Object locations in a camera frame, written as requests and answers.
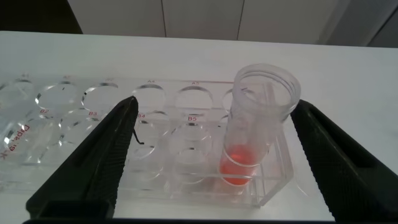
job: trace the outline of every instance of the red liquid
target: red liquid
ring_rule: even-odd
[[[253,154],[253,150],[248,145],[234,145],[229,147],[227,150],[223,152],[220,161],[220,173],[222,174],[234,174],[234,175],[253,175],[256,166],[254,167],[246,167],[242,165],[251,166],[256,164],[256,158]],[[232,177],[224,177],[224,180],[228,181],[234,185],[244,185],[249,182],[249,179],[245,178],[232,178]]]

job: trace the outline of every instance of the white tabletop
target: white tabletop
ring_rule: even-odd
[[[293,73],[302,99],[398,173],[398,49],[0,32],[0,74],[232,81],[254,63]],[[285,135],[300,178],[260,209],[118,200],[115,217],[332,220],[290,118]],[[0,223],[28,219],[29,197],[0,194]]]

